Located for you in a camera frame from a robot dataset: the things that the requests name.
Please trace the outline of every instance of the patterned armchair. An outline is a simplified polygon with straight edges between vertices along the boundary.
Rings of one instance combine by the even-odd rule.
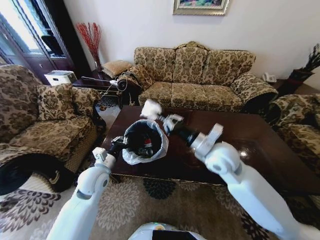
[[[320,94],[282,96],[270,104],[266,120],[320,177]]]
[[[0,66],[0,84],[0,195],[24,182],[21,189],[45,193],[69,188],[105,127],[94,108],[99,93],[71,84],[54,92],[18,65]]]
[[[210,50],[196,42],[138,47],[127,76],[139,86],[140,105],[152,99],[163,107],[255,112],[278,94],[248,73],[255,59],[248,51]]]

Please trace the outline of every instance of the white plastic bag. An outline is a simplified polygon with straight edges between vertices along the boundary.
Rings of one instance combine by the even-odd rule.
[[[130,165],[136,165],[136,164],[140,164],[140,163],[150,163],[154,160],[163,158],[165,155],[167,155],[169,140],[168,140],[167,136],[165,135],[165,133],[159,127],[158,123],[156,123],[155,121],[146,120],[146,119],[138,120],[135,123],[133,123],[130,127],[127,128],[127,130],[124,133],[124,136],[126,136],[127,133],[129,131],[131,131],[132,128],[134,128],[137,124],[146,124],[149,128],[156,130],[161,137],[161,147],[160,147],[159,151],[157,151],[150,158],[145,158],[145,157],[142,157],[142,156],[135,154],[133,151],[128,151],[128,149],[123,149],[122,150],[123,159]]]

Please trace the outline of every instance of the picture frame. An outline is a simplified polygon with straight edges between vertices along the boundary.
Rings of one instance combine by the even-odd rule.
[[[224,16],[231,0],[174,0],[173,15]]]

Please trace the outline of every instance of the dried plant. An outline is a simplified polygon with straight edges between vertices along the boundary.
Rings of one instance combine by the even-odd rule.
[[[313,51],[309,54],[309,61],[301,70],[305,72],[312,72],[320,66],[320,44],[313,47]]]
[[[76,25],[76,29],[81,34],[83,40],[89,48],[93,58],[99,59],[99,43],[101,39],[101,27],[95,22],[86,25],[84,22],[79,22]]]

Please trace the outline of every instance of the dark vase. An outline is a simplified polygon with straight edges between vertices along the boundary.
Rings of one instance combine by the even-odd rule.
[[[294,69],[289,78],[277,89],[279,92],[278,97],[293,94],[303,83],[314,73],[311,71],[303,71]]]
[[[94,59],[94,66],[95,66],[95,69],[98,71],[98,72],[102,72],[102,70],[104,69],[101,65],[101,62],[100,62],[100,58],[99,58],[99,55],[94,55],[92,56],[93,59]]]

